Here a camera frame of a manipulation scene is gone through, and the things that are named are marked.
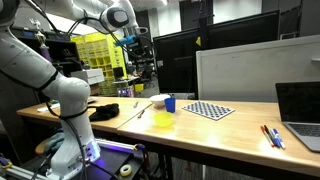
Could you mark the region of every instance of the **yellow cup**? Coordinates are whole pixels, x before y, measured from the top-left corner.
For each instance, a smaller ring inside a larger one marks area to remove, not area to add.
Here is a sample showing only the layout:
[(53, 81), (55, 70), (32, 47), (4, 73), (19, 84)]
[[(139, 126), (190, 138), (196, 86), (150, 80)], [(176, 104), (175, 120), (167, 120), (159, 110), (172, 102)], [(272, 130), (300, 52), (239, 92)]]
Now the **yellow cup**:
[(159, 127), (170, 126), (173, 122), (173, 114), (169, 112), (161, 112), (153, 116), (155, 125)]

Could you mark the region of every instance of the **blue cup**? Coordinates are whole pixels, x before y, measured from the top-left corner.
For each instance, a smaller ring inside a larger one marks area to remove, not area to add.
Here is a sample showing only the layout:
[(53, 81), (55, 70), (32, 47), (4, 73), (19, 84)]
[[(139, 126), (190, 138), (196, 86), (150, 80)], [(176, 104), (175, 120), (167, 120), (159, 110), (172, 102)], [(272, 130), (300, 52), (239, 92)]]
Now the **blue cup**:
[(167, 98), (164, 100), (167, 112), (176, 112), (176, 98)]

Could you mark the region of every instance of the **chair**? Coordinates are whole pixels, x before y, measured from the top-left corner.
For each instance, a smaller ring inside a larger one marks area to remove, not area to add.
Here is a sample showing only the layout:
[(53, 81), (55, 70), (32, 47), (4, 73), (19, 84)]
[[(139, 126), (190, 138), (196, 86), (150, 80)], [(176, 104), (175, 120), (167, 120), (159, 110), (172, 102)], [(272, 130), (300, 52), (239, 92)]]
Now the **chair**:
[(154, 84), (151, 82), (152, 80), (151, 74), (152, 74), (152, 70), (144, 70), (142, 72), (141, 81), (144, 84), (144, 87), (147, 87), (148, 85), (154, 87)]

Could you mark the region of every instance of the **wooden table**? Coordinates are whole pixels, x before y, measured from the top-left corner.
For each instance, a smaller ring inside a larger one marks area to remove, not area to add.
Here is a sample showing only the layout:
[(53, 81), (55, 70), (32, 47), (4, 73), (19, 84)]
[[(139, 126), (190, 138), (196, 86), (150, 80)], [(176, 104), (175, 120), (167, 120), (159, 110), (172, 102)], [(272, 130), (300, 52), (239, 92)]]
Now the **wooden table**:
[[(177, 100), (174, 124), (171, 127), (154, 126), (152, 117), (165, 111), (165, 108), (150, 106), (141, 119), (134, 117), (118, 128), (118, 133), (141, 141), (179, 148), (180, 151), (176, 154), (182, 154), (181, 150), (188, 150), (205, 154), (206, 161), (212, 161), (210, 155), (225, 158), (222, 162), (213, 160), (216, 164), (236, 160), (269, 167), (271, 173), (281, 169), (320, 177), (320, 153), (309, 151), (281, 124), (276, 103), (208, 101), (236, 109), (219, 121), (214, 121), (181, 109), (192, 102), (194, 101)], [(276, 128), (286, 149), (272, 148), (261, 132), (261, 125)], [(187, 158), (197, 156), (193, 153), (186, 154)]]
[[(97, 97), (97, 101), (91, 103), (90, 106), (102, 106), (112, 103), (118, 103), (120, 108), (120, 113), (117, 117), (112, 118), (107, 121), (97, 121), (91, 122), (91, 126), (95, 130), (101, 130), (105, 132), (116, 133), (117, 128), (120, 127), (122, 124), (130, 120), (132, 117), (139, 114), (142, 110), (146, 109), (148, 106), (151, 105), (149, 99), (146, 98), (119, 98), (119, 97)], [(134, 108), (134, 104), (139, 101), (136, 108)], [(57, 117), (51, 115), (48, 111), (46, 112), (37, 112), (37, 109), (40, 107), (44, 107), (45, 104), (40, 104), (36, 106), (32, 106), (26, 109), (22, 109), (17, 111), (18, 115), (34, 118), (33, 122), (41, 121), (43, 122), (56, 122), (59, 123)], [(54, 109), (55, 113), (60, 114), (60, 109)], [(95, 108), (88, 109), (88, 114), (91, 115), (95, 112)]]

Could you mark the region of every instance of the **whiteboard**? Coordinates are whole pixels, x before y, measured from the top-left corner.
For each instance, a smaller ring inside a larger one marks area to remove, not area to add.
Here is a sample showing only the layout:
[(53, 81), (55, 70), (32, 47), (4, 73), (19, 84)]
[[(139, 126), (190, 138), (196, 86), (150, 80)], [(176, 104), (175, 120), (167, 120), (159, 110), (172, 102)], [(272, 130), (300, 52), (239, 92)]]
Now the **whiteboard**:
[(277, 102), (277, 82), (320, 81), (320, 35), (196, 55), (200, 100)]

